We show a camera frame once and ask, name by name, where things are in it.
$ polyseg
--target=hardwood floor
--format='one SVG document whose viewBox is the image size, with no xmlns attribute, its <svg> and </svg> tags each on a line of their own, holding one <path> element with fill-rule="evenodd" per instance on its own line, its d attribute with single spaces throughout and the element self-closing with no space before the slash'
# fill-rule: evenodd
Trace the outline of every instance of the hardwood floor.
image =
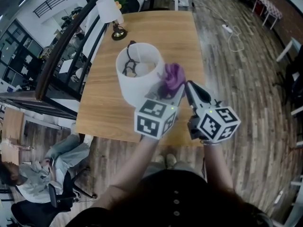
<svg viewBox="0 0 303 227">
<path fill-rule="evenodd" d="M 160 0 L 156 5 L 173 9 L 171 1 Z M 222 20 L 203 4 L 215 9 L 230 26 L 239 27 L 243 51 L 229 50 L 229 34 L 223 30 Z M 272 86 L 278 81 L 276 72 L 284 71 L 287 65 L 286 59 L 276 63 L 282 47 L 273 32 L 262 27 L 260 17 L 238 0 L 195 0 L 195 5 L 193 14 L 201 42 L 206 85 L 230 105 L 242 121 L 233 139 L 222 144 L 236 192 L 273 219 L 283 222 L 297 190 L 290 182 L 299 178 L 303 161 L 302 151 L 292 150 L 296 143 L 297 119 L 290 115 L 289 104 L 282 105 L 282 89 Z M 233 36 L 231 47 L 238 46 L 240 42 Z M 28 132 L 26 144 L 35 150 L 32 156 L 24 155 L 25 160 L 40 159 L 49 146 L 68 134 L 66 130 L 56 131 L 31 123 Z M 91 172 L 79 180 L 79 185 L 100 195 L 134 148 L 133 143 L 96 138 L 89 157 L 72 172 L 90 165 Z M 157 153 L 163 151 L 174 153 L 178 159 L 201 171 L 202 147 L 164 147 Z M 281 190 L 284 194 L 274 206 Z M 71 212 L 55 218 L 53 226 L 65 226 L 91 204 L 90 201 L 75 203 Z"/>
</svg>

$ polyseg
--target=purple fabric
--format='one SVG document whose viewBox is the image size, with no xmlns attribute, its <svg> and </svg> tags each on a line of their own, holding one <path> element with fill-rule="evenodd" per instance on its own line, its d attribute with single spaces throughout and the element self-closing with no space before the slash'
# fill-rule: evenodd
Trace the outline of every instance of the purple fabric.
<svg viewBox="0 0 303 227">
<path fill-rule="evenodd" d="M 183 67 L 177 63 L 165 64 L 164 83 L 159 88 L 160 98 L 174 97 L 179 87 L 186 82 Z"/>
</svg>

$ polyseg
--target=brick wall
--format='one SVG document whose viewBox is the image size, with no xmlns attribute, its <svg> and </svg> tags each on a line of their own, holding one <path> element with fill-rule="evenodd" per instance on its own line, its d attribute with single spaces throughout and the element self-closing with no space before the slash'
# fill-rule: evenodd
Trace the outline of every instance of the brick wall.
<svg viewBox="0 0 303 227">
<path fill-rule="evenodd" d="M 291 37 L 303 44 L 303 17 L 288 0 L 270 0 L 282 12 L 283 18 L 276 23 L 274 29 L 287 45 Z"/>
</svg>

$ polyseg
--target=white lampshade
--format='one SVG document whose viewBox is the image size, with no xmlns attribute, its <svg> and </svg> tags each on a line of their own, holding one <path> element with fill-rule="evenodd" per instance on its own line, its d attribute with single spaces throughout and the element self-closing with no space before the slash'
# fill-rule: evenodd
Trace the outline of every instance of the white lampshade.
<svg viewBox="0 0 303 227">
<path fill-rule="evenodd" d="M 98 0 L 96 5 L 103 23 L 113 22 L 122 16 L 114 0 Z"/>
<path fill-rule="evenodd" d="M 121 93 L 126 102 L 137 107 L 145 100 L 150 89 L 161 82 L 164 73 L 164 60 L 156 47 L 147 43 L 135 43 L 129 46 L 132 59 L 139 62 L 136 66 L 137 77 L 123 74 L 125 64 L 129 58 L 124 48 L 116 59 L 116 71 L 121 88 Z"/>
</svg>

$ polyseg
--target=gray pants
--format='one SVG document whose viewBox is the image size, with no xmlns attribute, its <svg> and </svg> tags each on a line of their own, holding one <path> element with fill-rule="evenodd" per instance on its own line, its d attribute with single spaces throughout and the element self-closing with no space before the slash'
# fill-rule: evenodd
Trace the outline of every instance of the gray pants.
<svg viewBox="0 0 303 227">
<path fill-rule="evenodd" d="M 151 162 L 149 164 L 149 166 L 147 167 L 147 169 L 143 175 L 143 178 L 150 176 L 152 174 L 155 174 L 159 171 L 165 170 L 165 169 L 166 169 L 166 167 L 165 167 L 164 163 Z M 195 172 L 195 170 L 189 164 L 187 164 L 183 161 L 176 162 L 176 164 L 173 166 L 173 168 L 171 170 L 189 171 L 189 172 L 197 174 L 197 172 Z"/>
<path fill-rule="evenodd" d="M 54 159 L 56 182 L 61 185 L 63 185 L 67 170 L 89 155 L 89 146 L 85 143 L 79 144 L 79 141 L 77 135 L 71 134 L 66 139 L 53 145 L 45 155 L 45 158 Z"/>
</svg>

